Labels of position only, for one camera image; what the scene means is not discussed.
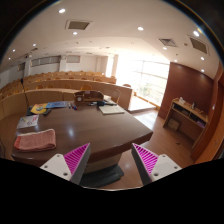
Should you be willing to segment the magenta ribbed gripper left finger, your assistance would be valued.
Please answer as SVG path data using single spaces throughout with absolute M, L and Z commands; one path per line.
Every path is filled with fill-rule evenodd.
M 72 183 L 79 184 L 91 153 L 90 144 L 84 144 L 72 151 L 55 154 L 41 169 L 48 171 Z

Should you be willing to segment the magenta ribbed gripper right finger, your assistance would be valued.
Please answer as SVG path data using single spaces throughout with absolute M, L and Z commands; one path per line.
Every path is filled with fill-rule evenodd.
M 181 167 L 166 154 L 157 155 L 136 143 L 132 144 L 131 153 L 143 185 L 181 170 Z

